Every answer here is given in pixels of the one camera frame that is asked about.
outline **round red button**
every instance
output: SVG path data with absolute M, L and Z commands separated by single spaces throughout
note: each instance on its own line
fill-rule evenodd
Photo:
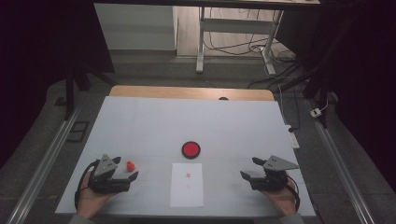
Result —
M 181 152 L 183 153 L 184 157 L 192 160 L 199 156 L 199 153 L 201 152 L 201 148 L 196 142 L 187 142 L 181 148 Z

